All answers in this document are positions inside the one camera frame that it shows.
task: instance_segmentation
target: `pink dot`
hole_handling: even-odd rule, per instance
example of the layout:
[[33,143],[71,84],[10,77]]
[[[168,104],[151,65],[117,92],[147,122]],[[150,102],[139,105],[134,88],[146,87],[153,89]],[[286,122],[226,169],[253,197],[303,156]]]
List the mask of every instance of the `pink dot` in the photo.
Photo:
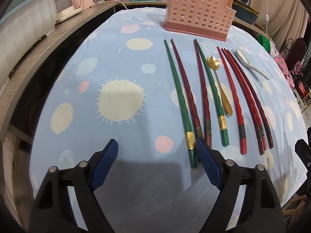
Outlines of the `pink dot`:
[[156,149],[161,153],[168,153],[173,148],[173,140],[169,137],[160,136],[155,143]]
[[84,93],[87,90],[87,88],[89,87],[89,84],[90,83],[88,81],[82,81],[80,86],[79,86],[79,92]]

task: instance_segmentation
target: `pink container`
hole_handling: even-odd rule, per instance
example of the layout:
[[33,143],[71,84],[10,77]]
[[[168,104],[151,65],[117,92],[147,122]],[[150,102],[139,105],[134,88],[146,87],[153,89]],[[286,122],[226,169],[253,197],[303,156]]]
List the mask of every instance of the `pink container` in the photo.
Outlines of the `pink container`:
[[233,0],[168,0],[164,29],[226,41]]

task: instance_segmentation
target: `blue gripper pad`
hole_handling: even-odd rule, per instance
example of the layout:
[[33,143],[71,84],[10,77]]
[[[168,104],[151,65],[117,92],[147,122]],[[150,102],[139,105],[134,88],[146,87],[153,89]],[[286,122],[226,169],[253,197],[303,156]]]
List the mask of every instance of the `blue gripper pad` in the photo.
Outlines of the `blue gripper pad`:
[[90,188],[93,191],[102,186],[117,155],[118,143],[114,140],[106,149],[102,158],[93,170],[92,182],[90,185]]
[[223,187],[221,170],[200,138],[196,141],[196,151],[210,182],[220,190]]

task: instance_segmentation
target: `red chopstick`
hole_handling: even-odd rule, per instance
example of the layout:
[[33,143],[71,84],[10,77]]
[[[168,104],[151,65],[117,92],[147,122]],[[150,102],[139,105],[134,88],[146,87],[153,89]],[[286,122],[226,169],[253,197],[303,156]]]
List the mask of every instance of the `red chopstick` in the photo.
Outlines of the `red chopstick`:
[[235,88],[234,82],[232,80],[230,71],[228,69],[226,60],[224,59],[224,56],[222,55],[218,46],[217,46],[217,50],[219,52],[222,63],[224,64],[225,71],[226,71],[226,74],[227,74],[227,77],[229,80],[230,88],[232,91],[234,107],[235,107],[235,112],[236,112],[237,121],[238,121],[238,134],[239,134],[239,138],[240,138],[240,151],[241,151],[241,154],[244,155],[247,153],[247,144],[246,144],[246,133],[245,133],[245,126],[244,126],[244,118],[242,116],[242,109],[240,106],[240,102],[238,100],[236,88]]
[[207,145],[210,148],[212,148],[211,114],[210,114],[210,108],[209,108],[208,97],[207,97],[205,77],[204,77],[202,62],[201,62],[198,48],[195,48],[195,54],[197,56],[197,66],[199,69],[201,94],[202,94],[202,102],[203,102],[204,140],[207,143]]
[[236,67],[237,65],[235,64],[232,57],[229,56],[226,49],[225,50],[221,49],[221,51],[223,52],[223,54],[226,56],[227,60],[229,61],[229,64],[230,64],[230,66],[231,66],[240,86],[241,86],[243,94],[245,96],[246,103],[248,105],[249,111],[251,113],[252,121],[253,121],[254,127],[255,127],[255,132],[256,132],[256,137],[257,137],[257,142],[258,142],[258,147],[259,147],[259,153],[262,155],[265,153],[265,143],[263,141],[262,132],[260,129],[261,120],[258,116],[258,112],[257,112],[256,106],[255,106],[254,100],[253,100],[253,98],[249,92],[249,89],[246,85],[246,82],[244,81],[239,69]]
[[247,78],[245,72],[242,70],[242,68],[240,67],[240,65],[238,64],[237,60],[234,58],[234,56],[232,55],[232,53],[229,52],[229,54],[232,56],[232,58],[235,60],[235,62],[237,63],[237,67],[238,69],[240,70],[242,76],[244,77],[245,81],[246,81],[246,84],[248,85],[250,91],[251,91],[251,94],[253,95],[254,97],[254,100],[256,102],[256,105],[257,105],[257,108],[259,110],[259,113],[260,113],[260,116],[262,118],[262,122],[263,122],[263,126],[265,127],[265,131],[266,131],[266,134],[267,134],[267,139],[268,139],[268,143],[269,143],[269,147],[270,149],[274,147],[274,143],[273,143],[273,137],[272,137],[272,134],[271,134],[271,130],[270,130],[270,126],[269,126],[269,123],[268,123],[268,120],[267,120],[267,117],[265,115],[265,112],[263,111],[263,108],[261,106],[261,103],[258,99],[258,96],[252,86],[252,84],[250,83],[249,79]]
[[177,48],[175,46],[173,39],[171,39],[171,43],[172,43],[173,50],[174,50],[174,53],[176,56],[176,60],[177,60],[178,66],[179,66],[181,77],[183,79],[183,84],[185,86],[186,96],[188,99],[189,109],[190,109],[190,113],[191,113],[191,117],[192,117],[192,125],[194,126],[195,137],[196,138],[203,137],[200,119],[199,119],[199,116],[197,114],[197,108],[196,108],[195,103],[194,103],[193,95],[191,92],[190,84],[189,84],[185,69],[184,69],[183,64],[181,62],[180,56],[178,54],[178,51],[177,51]]

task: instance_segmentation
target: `polka dot tablecloth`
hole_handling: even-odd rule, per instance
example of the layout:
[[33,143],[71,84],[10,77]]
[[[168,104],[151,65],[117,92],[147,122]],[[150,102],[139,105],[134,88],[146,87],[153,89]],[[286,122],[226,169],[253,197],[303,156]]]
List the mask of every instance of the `polka dot tablecloth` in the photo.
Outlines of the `polka dot tablecloth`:
[[[211,88],[206,78],[212,121],[212,146],[240,166],[263,164],[283,205],[306,179],[294,152],[307,141],[300,108],[274,60],[248,33],[231,27],[227,42],[163,29],[164,9],[142,8],[114,14],[82,43],[57,78],[43,108],[31,152],[34,196],[50,166],[74,167],[102,150],[111,138],[119,143],[117,161],[97,200],[114,230],[126,233],[197,233],[219,191],[202,167],[191,169],[176,89],[164,39],[173,38],[183,61],[202,124],[202,99],[193,40],[206,57],[220,59],[216,47],[241,48],[251,63],[270,77],[243,68],[262,103],[275,146],[259,155],[253,122],[242,90],[230,69],[242,107],[248,153],[241,155],[230,85],[217,71],[233,107],[226,117],[230,145],[223,147]],[[230,224],[242,206],[240,188]],[[84,221],[69,188],[79,226]]]

